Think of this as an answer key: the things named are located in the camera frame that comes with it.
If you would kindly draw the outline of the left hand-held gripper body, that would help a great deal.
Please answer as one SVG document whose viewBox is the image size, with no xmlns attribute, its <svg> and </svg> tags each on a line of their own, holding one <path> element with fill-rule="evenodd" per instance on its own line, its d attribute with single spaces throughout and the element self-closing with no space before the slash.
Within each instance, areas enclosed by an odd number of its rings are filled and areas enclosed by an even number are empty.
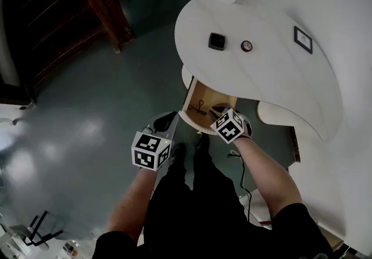
<svg viewBox="0 0 372 259">
<path fill-rule="evenodd" d="M 131 146 L 133 165 L 157 171 L 169 159 L 175 131 L 172 123 L 166 132 L 157 132 L 151 125 L 136 132 Z"/>
</svg>

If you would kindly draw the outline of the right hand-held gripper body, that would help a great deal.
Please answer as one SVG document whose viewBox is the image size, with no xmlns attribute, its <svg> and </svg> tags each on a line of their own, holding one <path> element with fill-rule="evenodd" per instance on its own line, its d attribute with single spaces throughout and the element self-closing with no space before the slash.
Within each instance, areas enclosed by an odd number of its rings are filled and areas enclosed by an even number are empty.
<svg viewBox="0 0 372 259">
<path fill-rule="evenodd" d="M 214 119 L 210 127 L 227 144 L 241 137 L 249 139 L 252 137 L 249 119 L 233 108 L 222 110 L 221 115 Z"/>
</svg>

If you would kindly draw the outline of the large wooden drawer white front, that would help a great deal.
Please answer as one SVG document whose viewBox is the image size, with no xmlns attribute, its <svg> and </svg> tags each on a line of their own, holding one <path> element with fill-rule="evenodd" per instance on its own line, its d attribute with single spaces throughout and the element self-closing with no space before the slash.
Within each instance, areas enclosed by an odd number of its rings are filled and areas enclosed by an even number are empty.
<svg viewBox="0 0 372 259">
<path fill-rule="evenodd" d="M 197 108 L 199 100 L 204 101 L 201 109 L 207 112 L 205 116 L 197 113 L 195 110 L 188 109 L 189 104 Z M 216 136 L 217 134 L 210 127 L 214 120 L 208 116 L 208 112 L 212 111 L 212 106 L 221 103 L 227 103 L 235 107 L 237 97 L 215 91 L 202 84 L 195 77 L 192 77 L 184 105 L 178 114 L 185 123 L 193 127 L 197 132 Z"/>
</svg>

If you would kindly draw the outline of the black square box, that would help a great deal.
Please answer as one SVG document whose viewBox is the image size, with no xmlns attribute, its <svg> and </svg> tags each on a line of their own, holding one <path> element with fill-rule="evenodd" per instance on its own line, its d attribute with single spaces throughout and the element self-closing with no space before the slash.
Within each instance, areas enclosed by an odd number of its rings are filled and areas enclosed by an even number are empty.
<svg viewBox="0 0 372 259">
<path fill-rule="evenodd" d="M 211 33 L 209 36 L 208 47 L 218 51 L 224 51 L 227 43 L 225 35 Z"/>
</svg>

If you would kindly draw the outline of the person's right forearm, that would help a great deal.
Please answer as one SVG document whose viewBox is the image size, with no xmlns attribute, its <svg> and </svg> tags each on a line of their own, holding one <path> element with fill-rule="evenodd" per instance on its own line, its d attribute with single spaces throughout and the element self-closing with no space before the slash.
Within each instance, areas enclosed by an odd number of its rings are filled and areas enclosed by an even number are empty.
<svg viewBox="0 0 372 259">
<path fill-rule="evenodd" d="M 252 139 L 241 137 L 234 140 L 234 145 L 268 206 L 270 218 L 275 218 L 288 205 L 302 203 L 300 192 L 287 170 Z"/>
</svg>

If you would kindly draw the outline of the person's left forearm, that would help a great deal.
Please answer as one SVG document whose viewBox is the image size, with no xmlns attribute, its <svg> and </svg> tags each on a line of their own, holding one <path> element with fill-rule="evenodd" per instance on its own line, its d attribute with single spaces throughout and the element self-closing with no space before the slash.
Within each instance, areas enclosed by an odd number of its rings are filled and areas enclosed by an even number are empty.
<svg viewBox="0 0 372 259">
<path fill-rule="evenodd" d="M 158 173 L 139 169 L 130 187 L 114 207 L 108 222 L 107 232 L 123 232 L 137 243 L 144 226 Z"/>
</svg>

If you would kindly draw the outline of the white curved desk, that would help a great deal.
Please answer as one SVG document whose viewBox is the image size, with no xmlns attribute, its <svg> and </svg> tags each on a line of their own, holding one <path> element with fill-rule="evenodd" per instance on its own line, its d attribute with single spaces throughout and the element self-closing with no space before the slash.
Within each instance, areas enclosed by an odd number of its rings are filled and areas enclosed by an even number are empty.
<svg viewBox="0 0 372 259">
<path fill-rule="evenodd" d="M 223 94 L 268 102 L 307 122 L 324 141 L 342 120 L 342 99 L 333 69 L 317 44 L 309 54 L 294 42 L 294 26 L 281 10 L 253 0 L 191 0 L 175 25 L 177 52 L 204 85 Z M 224 51 L 208 47 L 211 33 L 225 35 Z M 253 49 L 244 52 L 248 40 Z"/>
</svg>

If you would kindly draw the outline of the person's black right shoe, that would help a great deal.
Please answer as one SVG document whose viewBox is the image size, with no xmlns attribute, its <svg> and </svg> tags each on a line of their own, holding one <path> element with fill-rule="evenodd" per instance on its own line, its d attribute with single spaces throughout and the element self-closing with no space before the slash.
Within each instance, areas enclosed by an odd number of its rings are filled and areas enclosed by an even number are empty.
<svg viewBox="0 0 372 259">
<path fill-rule="evenodd" d="M 209 151 L 210 147 L 210 138 L 207 134 L 202 134 L 199 136 L 199 139 L 196 144 L 196 150 L 197 151 Z"/>
</svg>

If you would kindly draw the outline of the person's black shoe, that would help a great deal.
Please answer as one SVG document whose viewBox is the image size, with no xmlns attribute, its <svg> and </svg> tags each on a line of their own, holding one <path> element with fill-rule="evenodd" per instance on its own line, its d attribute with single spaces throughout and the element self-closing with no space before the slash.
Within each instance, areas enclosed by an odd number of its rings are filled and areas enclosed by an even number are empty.
<svg viewBox="0 0 372 259">
<path fill-rule="evenodd" d="M 176 144 L 171 151 L 171 164 L 172 165 L 184 165 L 186 156 L 186 145 L 184 143 Z"/>
<path fill-rule="evenodd" d="M 196 144 L 196 150 L 197 151 L 209 151 L 210 147 L 210 138 L 207 134 L 202 134 L 199 136 L 199 139 Z"/>
</svg>

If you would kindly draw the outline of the person's black left shoe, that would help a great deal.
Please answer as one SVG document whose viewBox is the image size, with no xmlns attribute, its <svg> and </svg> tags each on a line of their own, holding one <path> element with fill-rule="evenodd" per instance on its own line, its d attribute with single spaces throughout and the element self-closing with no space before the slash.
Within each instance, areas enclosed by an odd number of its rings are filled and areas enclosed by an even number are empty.
<svg viewBox="0 0 372 259">
<path fill-rule="evenodd" d="M 186 145 L 184 143 L 176 144 L 171 151 L 171 164 L 172 165 L 184 165 L 186 156 Z"/>
</svg>

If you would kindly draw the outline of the person's black trousers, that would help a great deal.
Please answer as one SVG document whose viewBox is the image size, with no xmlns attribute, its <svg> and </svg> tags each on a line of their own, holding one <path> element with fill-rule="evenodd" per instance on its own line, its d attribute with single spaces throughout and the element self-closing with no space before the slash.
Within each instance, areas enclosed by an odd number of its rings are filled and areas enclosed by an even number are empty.
<svg viewBox="0 0 372 259">
<path fill-rule="evenodd" d="M 232 180 L 214 165 L 209 152 L 193 158 L 194 182 L 185 183 L 185 166 L 170 165 L 156 186 L 146 214 L 144 232 L 188 234 L 196 232 L 244 233 L 259 236 L 268 229 L 248 222 Z"/>
</svg>

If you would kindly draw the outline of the person's black shirt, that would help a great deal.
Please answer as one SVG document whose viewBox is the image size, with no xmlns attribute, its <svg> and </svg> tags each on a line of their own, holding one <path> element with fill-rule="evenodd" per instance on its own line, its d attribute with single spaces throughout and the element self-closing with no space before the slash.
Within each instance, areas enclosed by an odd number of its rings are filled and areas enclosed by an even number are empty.
<svg viewBox="0 0 372 259">
<path fill-rule="evenodd" d="M 334 252 L 301 203 L 284 207 L 272 229 L 243 218 L 227 229 L 144 232 L 137 245 L 121 232 L 108 232 L 96 241 L 92 259 L 332 259 Z"/>
</svg>

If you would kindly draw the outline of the dark wooden furniture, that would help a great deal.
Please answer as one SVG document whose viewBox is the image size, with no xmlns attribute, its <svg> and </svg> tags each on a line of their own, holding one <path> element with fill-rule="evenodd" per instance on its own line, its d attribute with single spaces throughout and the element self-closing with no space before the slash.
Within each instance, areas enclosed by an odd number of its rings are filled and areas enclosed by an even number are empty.
<svg viewBox="0 0 372 259">
<path fill-rule="evenodd" d="M 102 38 L 133 39 L 118 0 L 0 0 L 0 104 L 36 102 L 35 88 Z"/>
</svg>

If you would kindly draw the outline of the grey wooden panels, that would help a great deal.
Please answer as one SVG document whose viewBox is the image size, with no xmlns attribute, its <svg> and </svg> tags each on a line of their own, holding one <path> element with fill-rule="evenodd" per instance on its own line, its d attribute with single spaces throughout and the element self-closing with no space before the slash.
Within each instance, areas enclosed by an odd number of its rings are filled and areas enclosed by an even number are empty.
<svg viewBox="0 0 372 259">
<path fill-rule="evenodd" d="M 344 243 L 344 241 L 338 236 L 334 235 L 330 231 L 324 229 L 322 226 L 317 224 L 322 235 L 326 238 L 333 251 L 337 251 Z"/>
</svg>

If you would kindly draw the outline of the black picture frame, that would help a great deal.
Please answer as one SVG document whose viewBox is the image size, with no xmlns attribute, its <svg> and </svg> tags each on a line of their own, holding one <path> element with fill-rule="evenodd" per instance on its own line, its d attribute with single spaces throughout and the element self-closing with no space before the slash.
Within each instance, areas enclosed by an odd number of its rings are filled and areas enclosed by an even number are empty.
<svg viewBox="0 0 372 259">
<path fill-rule="evenodd" d="M 309 54 L 313 54 L 312 38 L 297 26 L 294 26 L 294 42 L 301 46 Z"/>
</svg>

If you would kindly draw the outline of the black frame chair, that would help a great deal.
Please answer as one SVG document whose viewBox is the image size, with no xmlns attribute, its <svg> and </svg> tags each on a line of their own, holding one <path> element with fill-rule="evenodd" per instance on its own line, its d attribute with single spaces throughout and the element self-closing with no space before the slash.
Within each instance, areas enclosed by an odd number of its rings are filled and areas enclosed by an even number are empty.
<svg viewBox="0 0 372 259">
<path fill-rule="evenodd" d="M 47 233 L 44 236 L 41 236 L 39 234 L 38 231 L 40 229 L 40 226 L 42 225 L 44 219 L 48 214 L 48 211 L 44 211 L 40 217 L 36 215 L 35 218 L 32 220 L 30 226 L 27 228 L 30 234 L 26 235 L 25 238 L 22 239 L 26 246 L 34 246 L 39 247 L 41 250 L 49 250 L 49 245 L 47 244 L 47 242 L 63 233 L 62 230 L 59 230 L 55 233 Z"/>
</svg>

